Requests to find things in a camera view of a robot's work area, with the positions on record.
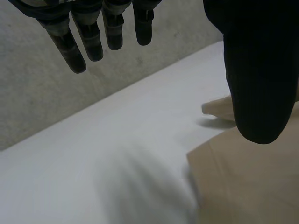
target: black glove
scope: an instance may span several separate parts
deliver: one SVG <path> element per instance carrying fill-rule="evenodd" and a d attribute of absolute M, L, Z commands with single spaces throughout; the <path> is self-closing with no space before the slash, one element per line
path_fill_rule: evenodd
<path fill-rule="evenodd" d="M 248 140 L 268 144 L 294 106 L 299 69 L 299 1 L 204 0 L 223 33 L 236 124 Z"/>
<path fill-rule="evenodd" d="M 122 13 L 132 3 L 138 43 L 151 41 L 153 9 L 161 0 L 9 0 L 26 16 L 33 17 L 47 30 L 61 55 L 75 73 L 86 70 L 86 63 L 71 34 L 69 13 L 76 23 L 87 55 L 91 61 L 103 57 L 97 18 L 102 10 L 108 46 L 122 47 Z"/>

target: beige fabric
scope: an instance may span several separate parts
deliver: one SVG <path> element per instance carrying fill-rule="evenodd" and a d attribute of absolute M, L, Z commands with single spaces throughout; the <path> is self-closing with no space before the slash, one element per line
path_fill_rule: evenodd
<path fill-rule="evenodd" d="M 299 101 L 299 90 L 296 94 L 296 102 Z M 203 114 L 214 115 L 218 118 L 234 121 L 233 101 L 231 96 L 205 103 L 201 106 Z"/>
<path fill-rule="evenodd" d="M 258 145 L 233 128 L 188 161 L 202 196 L 201 224 L 299 223 L 299 102 L 275 142 Z"/>

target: finger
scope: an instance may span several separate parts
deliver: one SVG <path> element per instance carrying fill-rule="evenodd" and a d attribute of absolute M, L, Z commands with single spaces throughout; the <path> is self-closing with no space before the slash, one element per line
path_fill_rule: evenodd
<path fill-rule="evenodd" d="M 224 35 L 236 124 L 245 138 L 259 144 L 271 143 L 281 134 L 294 106 L 299 73 L 297 13 L 283 6 L 269 9 L 271 19 L 236 25 Z"/>
<path fill-rule="evenodd" d="M 140 45 L 148 45 L 152 38 L 154 8 L 161 0 L 133 0 L 135 31 Z"/>
<path fill-rule="evenodd" d="M 84 48 L 93 62 L 103 58 L 100 30 L 97 18 L 102 7 L 102 0 L 81 0 L 72 3 L 71 13 Z"/>
<path fill-rule="evenodd" d="M 132 0 L 104 0 L 103 20 L 108 46 L 111 50 L 122 47 L 122 13 L 131 4 Z"/>
<path fill-rule="evenodd" d="M 71 34 L 69 16 L 67 15 L 52 21 L 38 21 L 47 30 L 70 69 L 75 73 L 84 72 L 86 70 L 86 64 Z"/>

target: glove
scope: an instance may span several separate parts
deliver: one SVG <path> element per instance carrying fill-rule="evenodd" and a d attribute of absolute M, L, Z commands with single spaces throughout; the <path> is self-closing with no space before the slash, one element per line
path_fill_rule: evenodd
<path fill-rule="evenodd" d="M 234 117 L 248 140 L 268 144 L 283 131 L 295 103 L 299 69 L 299 2 L 204 0 L 223 33 Z"/>
<path fill-rule="evenodd" d="M 9 0 L 26 16 L 33 17 L 47 30 L 61 55 L 75 73 L 86 70 L 86 63 L 69 28 L 69 13 L 75 21 L 84 48 L 91 61 L 103 58 L 97 18 L 102 11 L 108 46 L 122 47 L 122 13 L 132 3 L 136 37 L 140 45 L 152 38 L 154 8 L 161 0 Z"/>

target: blurred object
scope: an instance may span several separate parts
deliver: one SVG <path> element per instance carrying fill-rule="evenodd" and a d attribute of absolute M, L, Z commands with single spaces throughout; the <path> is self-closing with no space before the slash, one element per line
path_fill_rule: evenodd
<path fill-rule="evenodd" d="M 232 128 L 188 154 L 202 196 L 201 224 L 299 223 L 299 103 L 278 139 L 245 140 Z"/>
<path fill-rule="evenodd" d="M 47 30 L 61 55 L 75 73 L 86 70 L 85 61 L 69 29 L 69 12 L 76 23 L 89 59 L 103 58 L 97 18 L 103 4 L 103 20 L 107 43 L 111 50 L 122 47 L 122 13 L 132 0 L 9 0 L 26 16 L 37 19 Z M 153 9 L 161 0 L 135 0 L 135 30 L 138 43 L 151 41 Z"/>
<path fill-rule="evenodd" d="M 295 102 L 298 101 L 299 101 L 299 89 L 297 90 Z M 224 120 L 235 121 L 233 102 L 231 96 L 205 103 L 201 106 L 201 110 L 203 114 L 213 115 L 215 117 Z"/>
<path fill-rule="evenodd" d="M 141 147 L 122 149 L 110 162 L 104 209 L 111 224 L 195 224 L 196 199 L 163 163 Z"/>

